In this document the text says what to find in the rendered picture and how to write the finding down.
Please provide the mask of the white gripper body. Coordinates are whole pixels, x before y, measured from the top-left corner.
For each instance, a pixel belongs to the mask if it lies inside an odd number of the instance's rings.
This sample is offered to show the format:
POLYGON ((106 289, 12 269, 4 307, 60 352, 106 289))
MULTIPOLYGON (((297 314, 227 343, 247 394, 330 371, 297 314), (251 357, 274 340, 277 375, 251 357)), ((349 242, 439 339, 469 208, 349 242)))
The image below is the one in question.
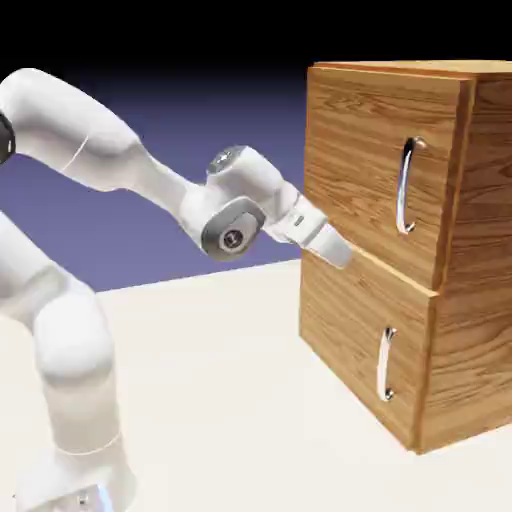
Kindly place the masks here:
POLYGON ((338 269, 346 267, 352 258, 350 245, 330 223, 323 225, 303 249, 338 269))

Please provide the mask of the large wooden cabinet door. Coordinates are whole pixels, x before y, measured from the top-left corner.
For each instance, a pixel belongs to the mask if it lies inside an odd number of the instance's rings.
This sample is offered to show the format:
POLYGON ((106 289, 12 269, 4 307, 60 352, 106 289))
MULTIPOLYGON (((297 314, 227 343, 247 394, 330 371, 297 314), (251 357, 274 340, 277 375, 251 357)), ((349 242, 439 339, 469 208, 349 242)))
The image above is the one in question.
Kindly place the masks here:
POLYGON ((353 244, 431 290, 446 262, 469 79, 312 67, 307 78, 305 191, 353 244), (403 146, 413 153, 406 221, 395 208, 403 146))

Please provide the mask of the small wooden cabinet door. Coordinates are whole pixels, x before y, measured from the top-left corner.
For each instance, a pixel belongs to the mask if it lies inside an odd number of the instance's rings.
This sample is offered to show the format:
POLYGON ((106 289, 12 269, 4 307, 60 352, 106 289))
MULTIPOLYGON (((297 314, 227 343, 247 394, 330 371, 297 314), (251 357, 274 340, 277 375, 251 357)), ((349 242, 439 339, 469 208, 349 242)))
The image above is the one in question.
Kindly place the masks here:
POLYGON ((419 451, 429 348, 438 295, 355 252, 336 269, 310 253, 301 260, 299 333, 320 359, 408 450, 419 451), (376 391, 379 345, 396 329, 383 402, 376 391))

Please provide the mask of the light wood cabinet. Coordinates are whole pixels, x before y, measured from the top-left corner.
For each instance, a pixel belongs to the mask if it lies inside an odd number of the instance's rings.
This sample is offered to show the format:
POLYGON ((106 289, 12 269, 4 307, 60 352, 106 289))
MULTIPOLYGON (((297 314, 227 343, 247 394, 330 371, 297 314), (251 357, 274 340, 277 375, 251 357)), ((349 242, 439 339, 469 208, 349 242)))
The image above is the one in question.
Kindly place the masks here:
POLYGON ((424 454, 512 424, 512 61, 318 62, 469 79, 446 262, 420 417, 424 454))

